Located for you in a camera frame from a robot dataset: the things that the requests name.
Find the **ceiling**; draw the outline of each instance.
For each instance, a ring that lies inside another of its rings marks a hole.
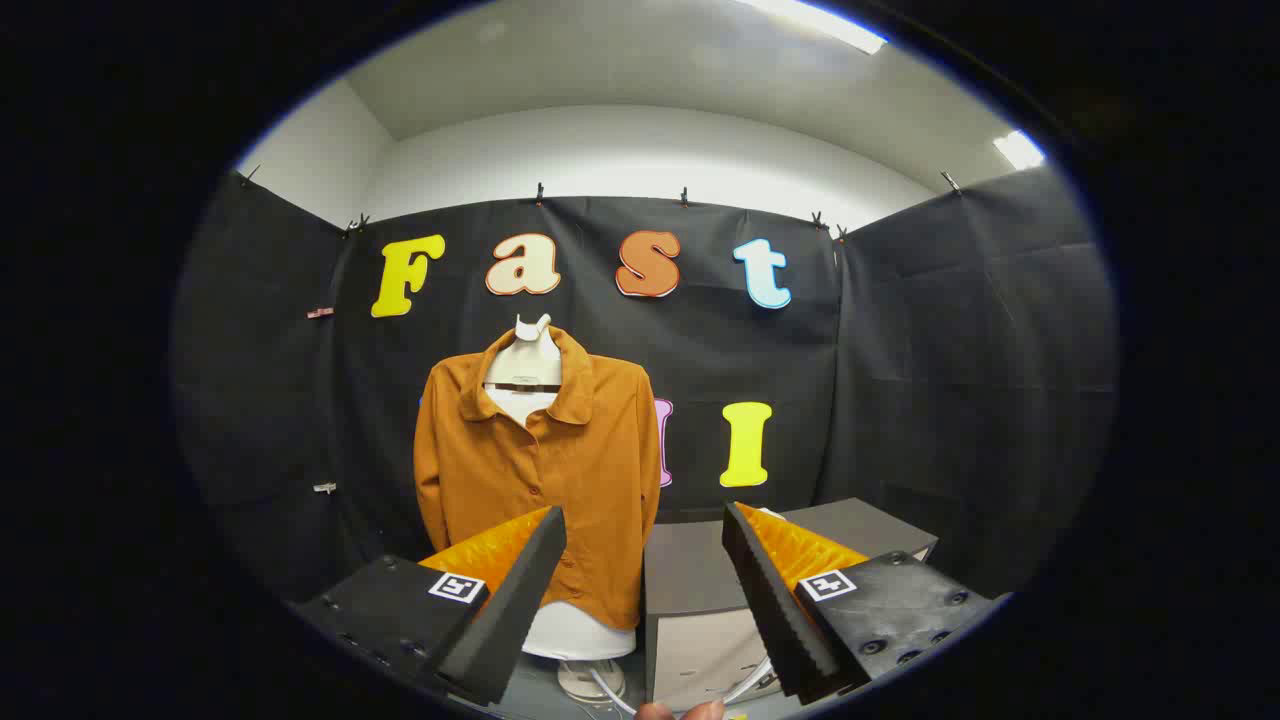
[[[934,192],[1002,176],[1011,128],[931,65],[735,0],[498,0],[410,36],[347,81],[392,137],[562,105],[658,105],[815,137]]]

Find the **white wall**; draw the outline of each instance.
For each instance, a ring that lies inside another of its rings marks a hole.
[[[680,197],[855,228],[934,193],[809,136],[728,115],[593,105],[494,115],[394,143],[367,186],[374,220],[483,200]]]
[[[340,227],[357,219],[392,136],[344,79],[271,128],[237,164],[253,182]]]

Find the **orange shirt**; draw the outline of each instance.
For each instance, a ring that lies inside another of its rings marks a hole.
[[[547,332],[561,351],[561,389],[524,427],[483,387],[515,331],[431,368],[413,438],[422,521],[439,552],[559,505],[568,542],[541,605],[564,601],[631,630],[662,473],[653,388],[640,365],[588,355],[564,331]]]

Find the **ceiling light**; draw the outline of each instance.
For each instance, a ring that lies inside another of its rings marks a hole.
[[[804,3],[796,3],[795,0],[737,1],[764,10],[765,13],[808,26],[819,32],[824,32],[836,40],[842,40],[852,45],[868,55],[876,53],[882,45],[884,45],[883,37],[870,32],[869,29],[855,26],[840,15],[819,10],[813,5],[805,5]]]
[[[1034,168],[1044,161],[1044,154],[1036,147],[1036,143],[1030,141],[1029,137],[1023,135],[1023,131],[1014,131],[1005,137],[997,137],[993,140],[996,150],[1009,160],[1015,169],[1025,170],[1027,168]]]

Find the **white cable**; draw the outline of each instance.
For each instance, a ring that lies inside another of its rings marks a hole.
[[[609,696],[609,700],[613,701],[613,705],[618,706],[618,710],[622,710],[627,715],[636,714],[636,711],[632,710],[630,705],[622,702],[621,697],[613,694],[613,691],[611,691],[609,685],[604,683],[604,678],[602,678],[600,674],[595,671],[595,667],[590,667],[589,671],[591,673],[591,676],[595,678],[595,684],[600,685],[600,689],[604,691],[604,694]]]
[[[772,670],[773,670],[773,664],[769,662],[768,657],[765,657],[764,661],[760,662],[759,665],[756,665],[755,670],[753,670],[751,674],[748,675],[745,680],[742,680],[741,683],[739,683],[736,688],[733,688],[732,691],[730,691],[730,693],[727,696],[724,696],[724,701],[723,701],[724,705],[728,705],[728,703],[733,702],[735,700],[737,700],[737,696],[740,696],[740,694],[745,693],[746,691],[751,689],[751,685],[754,685],[755,683],[759,683],[760,678],[768,675],[769,671],[772,671]]]
[[[740,694],[749,691],[751,685],[759,683],[760,678],[765,676],[772,670],[773,670],[773,664],[769,662],[768,657],[765,657],[764,661],[756,665],[755,670],[753,670],[751,674],[748,675],[745,680],[739,683],[736,688],[730,691],[730,693],[724,696],[724,700],[722,700],[721,702],[723,702],[726,706],[730,705],[731,702],[737,700]],[[600,689],[604,691],[604,694],[609,696],[609,700],[613,701],[613,705],[618,706],[618,710],[622,710],[627,715],[636,714],[636,711],[630,705],[622,702],[622,698],[614,694],[613,691],[609,689],[609,685],[605,684],[604,678],[602,678],[600,674],[595,671],[595,667],[589,669],[589,673],[591,673],[591,678],[595,678],[595,684],[600,685]]]

